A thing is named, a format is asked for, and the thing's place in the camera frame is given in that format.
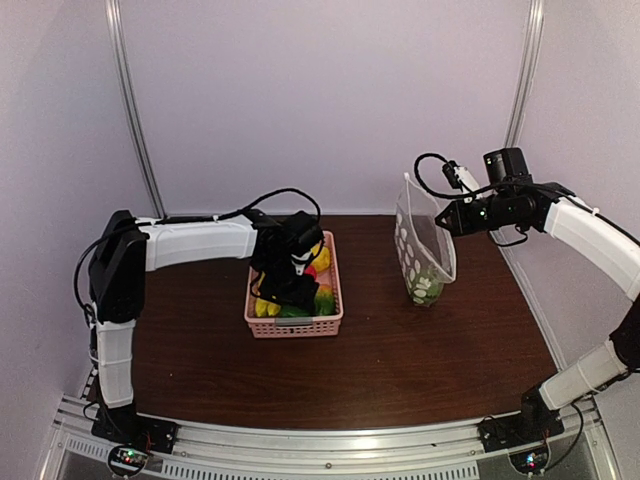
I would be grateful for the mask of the red toy apple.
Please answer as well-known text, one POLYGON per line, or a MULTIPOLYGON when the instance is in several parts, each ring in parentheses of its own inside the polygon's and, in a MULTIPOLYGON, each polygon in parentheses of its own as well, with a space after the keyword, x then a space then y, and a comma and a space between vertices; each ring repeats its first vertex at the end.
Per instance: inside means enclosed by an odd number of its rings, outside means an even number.
POLYGON ((309 266, 304 271, 305 274, 311 275, 313 279, 317 278, 317 271, 313 266, 309 266))

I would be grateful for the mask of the green orange toy mango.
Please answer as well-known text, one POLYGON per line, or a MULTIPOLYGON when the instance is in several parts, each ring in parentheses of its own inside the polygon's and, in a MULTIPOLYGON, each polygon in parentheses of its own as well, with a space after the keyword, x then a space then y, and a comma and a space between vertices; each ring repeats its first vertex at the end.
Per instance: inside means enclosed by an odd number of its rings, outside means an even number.
POLYGON ((336 299, 332 287, 329 284, 321 284, 314 296, 313 302, 305 304, 303 308, 285 305, 278 318, 317 317, 331 316, 337 311, 336 299))

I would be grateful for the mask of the clear dotted zip bag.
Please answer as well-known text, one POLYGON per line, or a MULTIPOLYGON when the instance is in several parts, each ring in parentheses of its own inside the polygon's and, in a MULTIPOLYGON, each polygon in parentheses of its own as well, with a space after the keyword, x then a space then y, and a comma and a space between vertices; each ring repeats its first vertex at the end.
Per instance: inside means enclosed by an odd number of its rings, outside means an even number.
POLYGON ((407 270, 411 267, 434 268, 444 287, 456 280, 457 257, 453 239, 448 231, 435 224, 440 210, 436 199, 405 172, 396 200, 393 236, 405 286, 407 270))

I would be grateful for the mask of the green striped toy watermelon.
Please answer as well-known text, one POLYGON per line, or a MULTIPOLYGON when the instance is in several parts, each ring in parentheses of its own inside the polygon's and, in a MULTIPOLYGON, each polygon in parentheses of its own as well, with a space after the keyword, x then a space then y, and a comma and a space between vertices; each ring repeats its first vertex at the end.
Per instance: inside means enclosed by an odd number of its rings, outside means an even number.
POLYGON ((405 282, 408 295, 417 306, 428 307, 433 305, 444 289, 444 282, 432 267, 409 268, 405 282))

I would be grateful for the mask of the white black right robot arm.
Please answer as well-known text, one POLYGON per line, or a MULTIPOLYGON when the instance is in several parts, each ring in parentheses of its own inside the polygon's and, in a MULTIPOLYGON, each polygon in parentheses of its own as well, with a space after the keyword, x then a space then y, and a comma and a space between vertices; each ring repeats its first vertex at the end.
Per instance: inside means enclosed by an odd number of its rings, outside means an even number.
POLYGON ((454 191, 446 195, 449 203, 436 224, 453 237, 501 227, 543 234, 549 250, 537 243, 527 255, 541 262, 535 286, 547 276, 544 298, 565 304, 555 313, 572 322, 585 315, 589 327, 602 317, 612 330, 600 341, 584 335, 570 341, 567 365, 523 394, 511 429, 530 442, 561 430, 563 408, 638 373, 639 242, 561 184, 534 180, 519 148, 487 153, 483 163, 486 186, 465 167, 443 160, 442 172, 454 191))

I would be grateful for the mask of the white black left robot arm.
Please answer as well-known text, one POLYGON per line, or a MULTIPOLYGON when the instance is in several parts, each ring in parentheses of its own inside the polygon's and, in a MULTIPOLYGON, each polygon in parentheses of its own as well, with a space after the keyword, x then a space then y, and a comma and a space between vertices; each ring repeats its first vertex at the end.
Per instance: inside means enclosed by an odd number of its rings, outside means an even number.
POLYGON ((185 306, 221 286, 217 266, 243 263, 255 275, 252 293, 313 313, 319 283, 307 269, 320 254, 318 216, 298 211, 273 218, 257 209, 213 217, 111 217, 89 262, 85 316, 98 373, 99 417, 123 444, 137 442, 144 424, 133 388, 134 330, 145 302, 166 293, 185 306))

